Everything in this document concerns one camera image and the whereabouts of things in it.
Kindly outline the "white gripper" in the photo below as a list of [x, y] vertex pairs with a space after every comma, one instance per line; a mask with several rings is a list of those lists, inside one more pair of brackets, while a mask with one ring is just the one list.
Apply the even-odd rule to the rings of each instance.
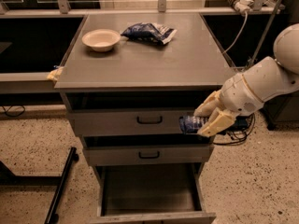
[[195, 110], [197, 117], [208, 117], [198, 134], [211, 137], [235, 123], [236, 117], [249, 116], [263, 107], [250, 89], [242, 74], [236, 74], [224, 82], [221, 91], [213, 91]]

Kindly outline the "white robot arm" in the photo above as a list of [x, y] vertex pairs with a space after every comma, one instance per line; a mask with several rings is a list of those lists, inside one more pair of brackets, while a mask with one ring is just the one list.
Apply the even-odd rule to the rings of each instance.
[[265, 102], [299, 90], [299, 24], [284, 29], [276, 38], [274, 58], [265, 57], [245, 72], [236, 73], [213, 91], [195, 110], [208, 117], [197, 133], [210, 137], [261, 109]]

